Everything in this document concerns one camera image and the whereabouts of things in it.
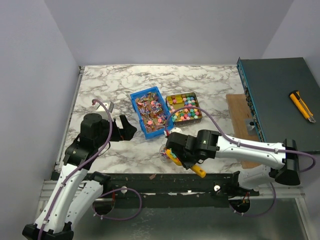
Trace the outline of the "clear plastic round container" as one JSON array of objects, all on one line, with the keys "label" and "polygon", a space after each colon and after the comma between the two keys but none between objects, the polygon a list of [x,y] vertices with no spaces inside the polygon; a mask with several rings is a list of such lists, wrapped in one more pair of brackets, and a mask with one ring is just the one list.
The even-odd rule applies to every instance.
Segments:
[{"label": "clear plastic round container", "polygon": [[159,149],[159,154],[160,154],[160,160],[163,163],[172,163],[173,161],[169,158],[169,156],[166,153],[166,145],[163,144],[160,149]]}]

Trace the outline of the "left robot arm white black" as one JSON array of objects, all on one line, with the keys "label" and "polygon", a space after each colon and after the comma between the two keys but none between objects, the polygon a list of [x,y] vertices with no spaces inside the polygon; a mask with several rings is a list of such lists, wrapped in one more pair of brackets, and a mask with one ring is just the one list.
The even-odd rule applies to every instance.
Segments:
[{"label": "left robot arm white black", "polygon": [[83,190],[77,193],[93,161],[110,142],[129,141],[137,128],[125,115],[116,121],[106,120],[98,113],[83,117],[80,133],[65,150],[63,166],[49,201],[34,223],[27,224],[22,235],[28,240],[71,240],[74,229],[88,208],[111,191],[111,177],[94,172]]}]

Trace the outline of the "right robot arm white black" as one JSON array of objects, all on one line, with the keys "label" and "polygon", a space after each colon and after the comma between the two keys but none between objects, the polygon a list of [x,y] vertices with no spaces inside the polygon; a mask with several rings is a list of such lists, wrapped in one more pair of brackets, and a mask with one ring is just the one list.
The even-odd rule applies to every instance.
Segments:
[{"label": "right robot arm white black", "polygon": [[237,173],[237,179],[230,183],[230,191],[236,196],[272,181],[286,186],[301,183],[298,156],[285,143],[245,140],[203,129],[197,136],[170,133],[165,149],[176,165],[192,170],[201,178],[206,172],[199,162],[207,159],[231,158],[257,163],[256,167]]}]

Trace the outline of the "yellow plastic scoop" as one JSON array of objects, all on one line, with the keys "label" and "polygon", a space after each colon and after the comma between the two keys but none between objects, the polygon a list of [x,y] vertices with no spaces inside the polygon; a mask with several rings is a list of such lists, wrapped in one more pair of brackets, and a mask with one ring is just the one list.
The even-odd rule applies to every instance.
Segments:
[{"label": "yellow plastic scoop", "polygon": [[196,164],[193,164],[191,167],[185,167],[171,149],[166,149],[165,153],[169,157],[169,159],[171,159],[177,166],[184,167],[186,170],[190,169],[201,178],[204,178],[206,176],[206,172]]}]

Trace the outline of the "blue plastic candy bin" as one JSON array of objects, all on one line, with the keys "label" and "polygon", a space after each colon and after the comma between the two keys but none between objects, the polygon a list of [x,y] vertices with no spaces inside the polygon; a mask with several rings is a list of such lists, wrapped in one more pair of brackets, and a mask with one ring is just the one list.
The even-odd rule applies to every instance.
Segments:
[{"label": "blue plastic candy bin", "polygon": [[130,100],[138,115],[140,128],[147,140],[165,134],[165,124],[167,124],[168,131],[174,127],[173,121],[168,119],[170,111],[158,87],[132,93]]}]

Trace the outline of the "metal tin of star candies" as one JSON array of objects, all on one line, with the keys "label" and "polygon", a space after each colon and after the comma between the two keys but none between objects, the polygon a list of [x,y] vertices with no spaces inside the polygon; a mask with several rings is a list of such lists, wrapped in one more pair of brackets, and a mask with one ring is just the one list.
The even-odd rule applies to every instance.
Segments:
[{"label": "metal tin of star candies", "polygon": [[168,95],[165,98],[165,102],[170,113],[185,107],[171,117],[176,127],[197,124],[203,118],[201,111],[198,109],[200,107],[199,101],[194,92]]}]

